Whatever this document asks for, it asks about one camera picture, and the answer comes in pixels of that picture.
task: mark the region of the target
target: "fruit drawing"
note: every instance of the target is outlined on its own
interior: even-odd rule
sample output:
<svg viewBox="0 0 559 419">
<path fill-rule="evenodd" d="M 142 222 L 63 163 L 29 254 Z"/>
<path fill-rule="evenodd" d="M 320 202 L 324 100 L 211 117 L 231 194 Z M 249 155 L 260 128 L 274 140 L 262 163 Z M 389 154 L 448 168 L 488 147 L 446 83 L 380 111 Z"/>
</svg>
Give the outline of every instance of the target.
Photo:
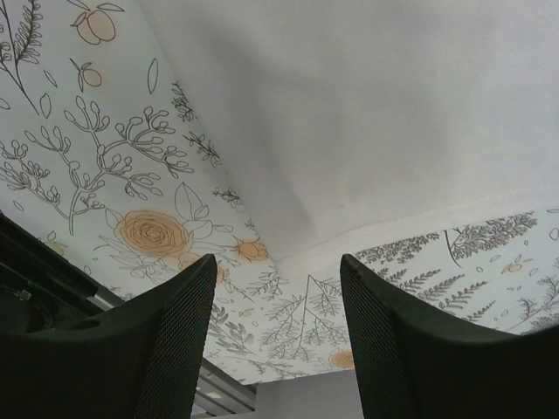
<svg viewBox="0 0 559 419">
<path fill-rule="evenodd" d="M 91 66 L 91 62 L 85 63 L 83 65 L 77 65 L 76 62 L 70 58 L 72 61 L 73 66 L 78 70 L 78 84 L 79 89 L 83 93 L 84 92 L 84 83 L 91 87 L 99 87 L 101 83 L 103 83 L 103 78 L 99 74 L 97 70 L 93 68 L 89 68 Z"/>
<path fill-rule="evenodd" d="M 99 45 L 101 42 L 109 42 L 116 38 L 116 28 L 109 13 L 124 11 L 124 9 L 112 3 L 103 3 L 92 10 L 80 0 L 67 1 L 83 10 L 71 24 L 78 31 L 80 38 L 90 45 Z"/>
</svg>

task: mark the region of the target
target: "white cloth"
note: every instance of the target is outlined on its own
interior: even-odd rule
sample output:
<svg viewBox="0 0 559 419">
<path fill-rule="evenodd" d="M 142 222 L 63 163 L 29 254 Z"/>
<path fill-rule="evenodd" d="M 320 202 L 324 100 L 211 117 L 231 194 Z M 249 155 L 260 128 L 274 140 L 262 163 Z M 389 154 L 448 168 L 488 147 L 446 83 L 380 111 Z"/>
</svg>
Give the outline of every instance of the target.
<svg viewBox="0 0 559 419">
<path fill-rule="evenodd" d="M 141 3 L 284 273 L 555 204 L 557 2 Z"/>
</svg>

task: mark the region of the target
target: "floral pattern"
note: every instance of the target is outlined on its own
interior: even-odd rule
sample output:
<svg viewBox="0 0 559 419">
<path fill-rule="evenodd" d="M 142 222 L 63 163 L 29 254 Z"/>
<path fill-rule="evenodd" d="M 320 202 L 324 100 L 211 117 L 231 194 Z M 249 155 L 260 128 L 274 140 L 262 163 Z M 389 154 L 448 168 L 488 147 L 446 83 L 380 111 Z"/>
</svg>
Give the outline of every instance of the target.
<svg viewBox="0 0 559 419">
<path fill-rule="evenodd" d="M 4 214 L 125 300 L 215 254 L 204 356 L 243 383 L 353 367 L 339 260 L 280 275 L 133 0 L 0 0 L 0 21 Z M 558 242 L 548 209 L 355 256 L 440 310 L 522 334 L 559 323 Z"/>
</svg>

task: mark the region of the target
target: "botanical print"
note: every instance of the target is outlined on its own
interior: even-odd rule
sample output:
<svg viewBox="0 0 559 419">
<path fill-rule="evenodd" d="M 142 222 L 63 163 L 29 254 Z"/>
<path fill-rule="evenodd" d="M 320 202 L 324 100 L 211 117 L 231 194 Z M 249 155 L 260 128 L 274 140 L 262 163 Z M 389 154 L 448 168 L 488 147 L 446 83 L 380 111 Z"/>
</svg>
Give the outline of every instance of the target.
<svg viewBox="0 0 559 419">
<path fill-rule="evenodd" d="M 353 367 L 339 259 L 282 277 L 227 181 L 227 139 L 205 133 L 134 1 L 0 0 L 0 70 L 6 216 L 124 300 L 215 254 L 204 356 L 245 384 Z M 558 245 L 547 209 L 355 255 L 440 310 L 523 334 L 559 323 Z"/>
</svg>

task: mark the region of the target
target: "white fabric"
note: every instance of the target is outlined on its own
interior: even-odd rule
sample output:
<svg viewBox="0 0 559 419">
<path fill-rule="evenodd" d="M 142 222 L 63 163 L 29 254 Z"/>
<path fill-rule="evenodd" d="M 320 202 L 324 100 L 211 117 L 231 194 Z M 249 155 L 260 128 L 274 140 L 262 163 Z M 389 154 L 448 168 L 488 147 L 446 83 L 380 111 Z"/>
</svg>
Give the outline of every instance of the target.
<svg viewBox="0 0 559 419">
<path fill-rule="evenodd" d="M 280 270 L 556 195 L 557 2 L 141 2 Z"/>
</svg>

